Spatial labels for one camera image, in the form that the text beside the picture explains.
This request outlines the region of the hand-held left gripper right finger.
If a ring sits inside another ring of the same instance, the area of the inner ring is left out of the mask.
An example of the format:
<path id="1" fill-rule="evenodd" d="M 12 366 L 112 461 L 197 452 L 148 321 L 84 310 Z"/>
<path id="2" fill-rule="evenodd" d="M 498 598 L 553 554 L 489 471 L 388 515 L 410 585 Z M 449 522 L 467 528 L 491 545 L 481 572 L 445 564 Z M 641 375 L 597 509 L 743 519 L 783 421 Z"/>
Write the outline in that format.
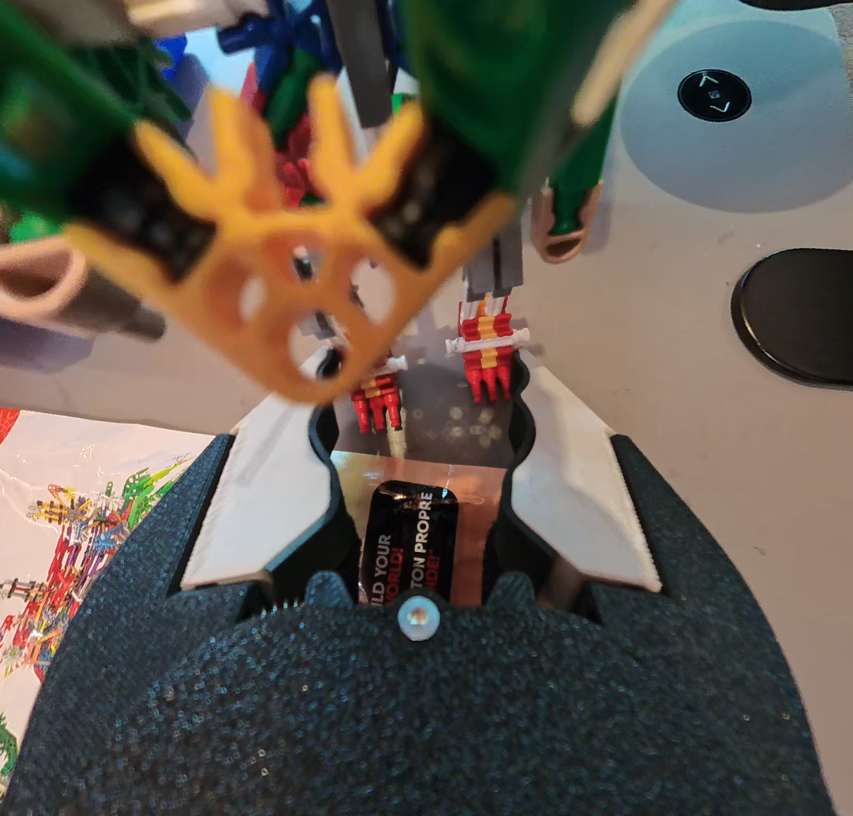
<path id="1" fill-rule="evenodd" d="M 537 593 L 586 581 L 659 593 L 664 584 L 613 446 L 614 431 L 527 351 L 514 355 L 496 569 Z"/>

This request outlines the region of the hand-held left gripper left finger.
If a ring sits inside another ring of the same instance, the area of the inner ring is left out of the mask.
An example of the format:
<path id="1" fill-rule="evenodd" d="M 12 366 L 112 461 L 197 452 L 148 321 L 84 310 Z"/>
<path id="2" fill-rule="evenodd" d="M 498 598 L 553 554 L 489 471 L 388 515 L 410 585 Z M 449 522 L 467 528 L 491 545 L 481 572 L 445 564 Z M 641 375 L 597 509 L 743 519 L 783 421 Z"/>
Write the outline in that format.
<path id="1" fill-rule="evenodd" d="M 276 396 L 236 426 L 181 579 L 184 591 L 256 582 L 305 591 L 335 571 L 353 591 L 357 532 L 331 454 L 339 438 L 332 406 Z"/>

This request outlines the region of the red yellow toy assembly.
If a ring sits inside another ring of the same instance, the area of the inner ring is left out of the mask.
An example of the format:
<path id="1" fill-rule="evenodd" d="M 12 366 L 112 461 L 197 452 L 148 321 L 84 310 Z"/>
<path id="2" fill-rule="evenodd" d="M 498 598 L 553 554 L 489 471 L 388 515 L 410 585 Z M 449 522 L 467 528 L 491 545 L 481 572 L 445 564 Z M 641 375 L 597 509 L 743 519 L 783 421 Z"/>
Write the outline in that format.
<path id="1" fill-rule="evenodd" d="M 513 329 L 509 295 L 488 293 L 478 300 L 458 304 L 456 337 L 445 341 L 446 352 L 459 356 L 474 404 L 509 399 L 514 353 L 529 341 L 529 331 Z M 351 405 L 362 435 L 389 426 L 403 426 L 403 400 L 399 374 L 409 369 L 405 353 L 392 348 L 381 355 L 372 370 L 351 391 Z"/>

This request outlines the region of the green clip connector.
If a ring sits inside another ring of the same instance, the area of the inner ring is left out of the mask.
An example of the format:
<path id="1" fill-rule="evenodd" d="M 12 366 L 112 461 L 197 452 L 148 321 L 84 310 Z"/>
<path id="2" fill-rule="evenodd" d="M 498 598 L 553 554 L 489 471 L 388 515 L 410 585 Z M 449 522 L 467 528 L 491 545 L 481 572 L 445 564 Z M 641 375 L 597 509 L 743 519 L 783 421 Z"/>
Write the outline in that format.
<path id="1" fill-rule="evenodd" d="M 571 106 L 629 0 L 401 0 L 426 112 L 529 196 L 575 143 Z"/>

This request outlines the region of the small multicolour toy model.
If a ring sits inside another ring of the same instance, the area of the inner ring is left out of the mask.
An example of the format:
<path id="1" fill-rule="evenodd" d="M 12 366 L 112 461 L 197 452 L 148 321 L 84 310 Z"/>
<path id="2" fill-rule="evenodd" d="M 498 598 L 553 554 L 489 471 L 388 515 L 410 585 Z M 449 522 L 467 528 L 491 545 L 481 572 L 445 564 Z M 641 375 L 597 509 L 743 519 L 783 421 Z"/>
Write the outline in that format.
<path id="1" fill-rule="evenodd" d="M 626 69 L 676 1 L 629 0 L 613 21 L 571 106 L 581 133 L 558 166 L 613 102 Z M 362 125 L 378 127 L 379 139 L 403 106 L 420 105 L 425 138 L 403 166 L 396 193 L 368 219 L 401 256 L 428 267 L 433 241 L 447 224 L 460 223 L 492 192 L 510 195 L 515 212 L 546 178 L 525 197 L 496 186 L 490 163 L 425 110 L 401 0 L 383 12 L 387 22 L 379 12 L 378 0 L 2 0 L 2 205 L 66 226 L 92 225 L 155 258 L 172 281 L 182 280 L 217 227 L 171 197 L 136 147 L 136 125 L 159 128 L 202 166 L 161 118 L 146 119 L 70 50 L 131 49 L 144 37 L 188 30 L 190 21 L 205 27 L 234 20 L 229 34 L 242 39 L 240 47 L 300 34 L 329 46 L 347 73 Z M 347 335 L 325 312 L 311 313 L 291 333 L 293 360 L 316 379 L 334 376 Z"/>

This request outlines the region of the black round logo disc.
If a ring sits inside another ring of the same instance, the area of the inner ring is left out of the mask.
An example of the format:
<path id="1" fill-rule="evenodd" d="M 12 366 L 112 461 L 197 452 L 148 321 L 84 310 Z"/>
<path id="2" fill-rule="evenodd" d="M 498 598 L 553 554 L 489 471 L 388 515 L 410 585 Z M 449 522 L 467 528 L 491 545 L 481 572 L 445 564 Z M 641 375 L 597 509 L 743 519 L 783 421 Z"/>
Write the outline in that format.
<path id="1" fill-rule="evenodd" d="M 689 115 L 712 123 L 737 120 L 752 106 L 752 92 L 741 77 L 715 68 L 684 77 L 677 99 Z"/>

